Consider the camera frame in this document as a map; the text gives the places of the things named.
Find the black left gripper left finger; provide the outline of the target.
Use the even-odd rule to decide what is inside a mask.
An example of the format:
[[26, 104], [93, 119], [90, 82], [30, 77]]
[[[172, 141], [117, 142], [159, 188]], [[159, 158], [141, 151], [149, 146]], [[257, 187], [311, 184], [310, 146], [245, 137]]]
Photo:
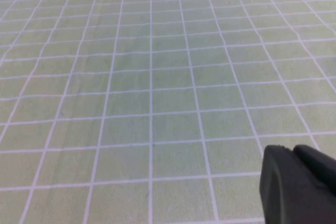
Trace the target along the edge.
[[265, 223], [335, 223], [335, 195], [284, 146], [266, 146], [259, 192]]

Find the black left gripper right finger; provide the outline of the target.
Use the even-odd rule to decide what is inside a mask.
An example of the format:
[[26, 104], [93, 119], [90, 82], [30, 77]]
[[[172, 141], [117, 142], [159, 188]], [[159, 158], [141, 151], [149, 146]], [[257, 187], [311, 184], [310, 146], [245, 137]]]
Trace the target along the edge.
[[296, 145], [293, 152], [335, 195], [335, 160], [308, 145]]

